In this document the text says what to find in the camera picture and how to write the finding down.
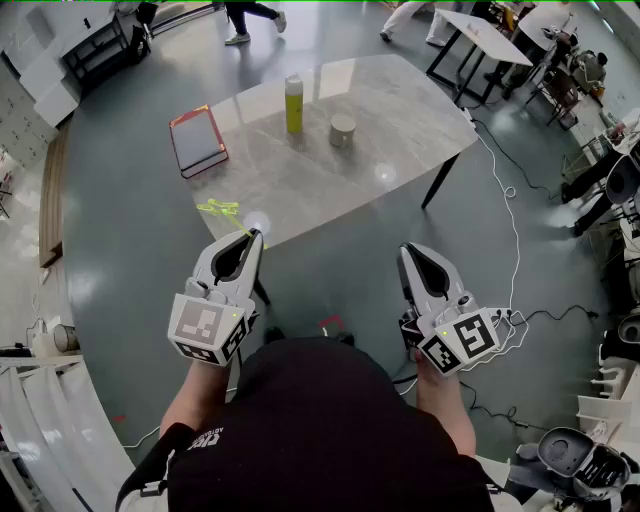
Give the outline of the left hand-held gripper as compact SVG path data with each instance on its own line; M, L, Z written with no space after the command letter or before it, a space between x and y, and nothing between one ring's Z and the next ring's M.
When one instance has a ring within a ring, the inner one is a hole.
M254 292L263 252L262 233L251 230L253 237L235 231L206 247L175 295L167 337L183 357L228 366L249 334L255 302L240 294ZM234 284L237 294L219 284Z

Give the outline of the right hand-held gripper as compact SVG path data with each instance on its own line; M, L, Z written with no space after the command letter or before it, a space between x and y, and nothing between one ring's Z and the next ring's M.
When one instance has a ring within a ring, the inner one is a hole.
M402 244L398 268L404 296L416 309L465 291L456 267L426 246ZM410 309L400 329L408 348L422 353L441 375L452 375L498 350L499 321L499 308L480 308L472 295L461 295L421 315Z

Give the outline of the grey cup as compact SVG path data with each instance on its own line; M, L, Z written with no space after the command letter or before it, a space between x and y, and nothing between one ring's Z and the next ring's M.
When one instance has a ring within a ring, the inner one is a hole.
M356 128L355 120L345 114L332 116L329 129L329 143L336 148L347 148L352 145Z

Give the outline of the person's right forearm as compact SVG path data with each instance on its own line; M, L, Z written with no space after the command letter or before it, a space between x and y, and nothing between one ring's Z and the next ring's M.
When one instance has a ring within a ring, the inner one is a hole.
M459 378L444 377L420 351L417 363L416 407L433 415L454 442L459 454L476 456L476 435L465 409Z

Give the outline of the person's left forearm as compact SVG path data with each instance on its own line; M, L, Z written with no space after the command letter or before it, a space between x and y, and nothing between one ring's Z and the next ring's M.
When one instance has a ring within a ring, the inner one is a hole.
M193 360L184 383L171 402L160 424L162 437L174 424L194 431L225 404L230 368Z

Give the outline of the person's black shirt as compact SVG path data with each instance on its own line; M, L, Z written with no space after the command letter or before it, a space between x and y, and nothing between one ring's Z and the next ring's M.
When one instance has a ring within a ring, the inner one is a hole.
M280 340L168 471L169 512L494 512L476 458L366 353Z

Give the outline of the long wooden plank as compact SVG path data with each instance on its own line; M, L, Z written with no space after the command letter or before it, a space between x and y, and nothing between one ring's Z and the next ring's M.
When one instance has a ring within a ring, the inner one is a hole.
M39 263L42 269L62 257L62 182L67 169L71 121L64 121L49 144L45 159L39 211Z

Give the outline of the white plastic jug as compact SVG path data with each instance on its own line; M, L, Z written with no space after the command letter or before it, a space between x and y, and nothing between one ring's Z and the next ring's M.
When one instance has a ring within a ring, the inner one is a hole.
M38 319L34 323L30 335L30 347L33 356L36 358L50 357L52 354L52 340L52 334L48 332L46 323L43 319Z

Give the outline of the grey shell chair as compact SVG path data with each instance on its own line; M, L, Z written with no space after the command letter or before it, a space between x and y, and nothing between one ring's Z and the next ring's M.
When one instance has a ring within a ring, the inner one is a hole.
M640 187L640 167L631 156L621 156L606 178L605 193L612 204L631 199Z

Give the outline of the spare grey gripper device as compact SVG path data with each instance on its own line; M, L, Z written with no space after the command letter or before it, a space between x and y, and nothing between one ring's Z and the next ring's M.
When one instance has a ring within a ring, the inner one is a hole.
M632 480L630 463L619 452L571 428L548 431L537 453L550 471L569 482L569 496L584 501L611 499Z

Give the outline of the brown chair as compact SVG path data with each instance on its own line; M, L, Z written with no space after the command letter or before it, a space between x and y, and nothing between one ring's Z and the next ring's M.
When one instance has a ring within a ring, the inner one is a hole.
M580 101L573 77L558 67L548 68L542 78L541 89L554 103L553 113L547 124L571 112Z

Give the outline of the white panel rack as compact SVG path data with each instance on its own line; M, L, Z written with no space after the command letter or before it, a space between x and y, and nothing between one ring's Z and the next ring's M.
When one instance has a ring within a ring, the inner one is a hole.
M114 512L134 466L81 356L0 359L0 428L49 509Z

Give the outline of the white stepped platform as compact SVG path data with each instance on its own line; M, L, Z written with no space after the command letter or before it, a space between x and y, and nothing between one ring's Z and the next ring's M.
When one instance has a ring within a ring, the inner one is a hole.
M81 87L64 62L47 53L20 74L19 82L34 99L35 112L51 127L72 114L81 102Z

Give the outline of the white locker cabinet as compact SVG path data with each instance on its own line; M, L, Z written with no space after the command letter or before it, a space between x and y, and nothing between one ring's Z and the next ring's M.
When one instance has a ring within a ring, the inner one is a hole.
M40 162L58 136L0 55L0 149L25 169Z

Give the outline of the white table with black frame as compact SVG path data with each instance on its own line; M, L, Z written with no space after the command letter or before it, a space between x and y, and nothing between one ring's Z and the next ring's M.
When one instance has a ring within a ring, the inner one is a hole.
M455 104L459 103L463 95L470 96L481 105L486 103L497 83L496 76L492 77L482 94L469 88L472 78L486 57L495 60L499 67L504 67L506 64L533 67L531 60L485 19L454 11L441 11L441 15L455 28L455 31L425 74L449 87ZM439 74L437 68L461 35L464 35L472 45L458 66L455 79L452 80Z

